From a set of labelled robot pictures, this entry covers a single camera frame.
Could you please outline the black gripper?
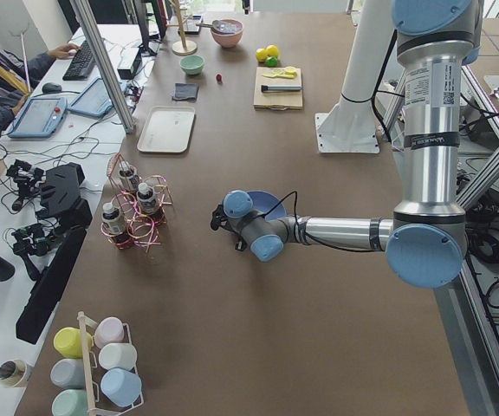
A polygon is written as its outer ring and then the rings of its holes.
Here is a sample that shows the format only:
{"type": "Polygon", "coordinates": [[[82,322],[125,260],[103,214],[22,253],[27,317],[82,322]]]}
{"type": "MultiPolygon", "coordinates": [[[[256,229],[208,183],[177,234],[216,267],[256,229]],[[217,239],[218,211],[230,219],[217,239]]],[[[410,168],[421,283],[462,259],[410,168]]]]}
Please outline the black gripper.
{"type": "Polygon", "coordinates": [[[217,208],[212,212],[210,227],[214,231],[223,229],[233,234],[237,238],[234,246],[235,250],[244,251],[246,249],[245,240],[241,237],[240,233],[233,229],[230,225],[229,218],[224,212],[223,205],[218,205],[217,208]]]}

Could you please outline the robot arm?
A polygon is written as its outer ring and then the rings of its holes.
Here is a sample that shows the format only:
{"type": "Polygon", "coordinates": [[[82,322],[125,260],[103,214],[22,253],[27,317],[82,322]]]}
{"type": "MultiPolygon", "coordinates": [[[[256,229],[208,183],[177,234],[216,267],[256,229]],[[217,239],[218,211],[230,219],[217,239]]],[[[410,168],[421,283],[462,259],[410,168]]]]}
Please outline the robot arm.
{"type": "Polygon", "coordinates": [[[383,251],[403,281],[437,288],[454,280],[467,251],[465,212],[457,202],[461,69],[480,48],[480,1],[368,1],[361,12],[339,101],[318,114],[327,153],[375,152],[367,112],[391,55],[404,69],[403,198],[391,218],[273,218],[252,196],[229,192],[211,215],[240,250],[261,261],[287,243],[351,252],[383,251]]]}

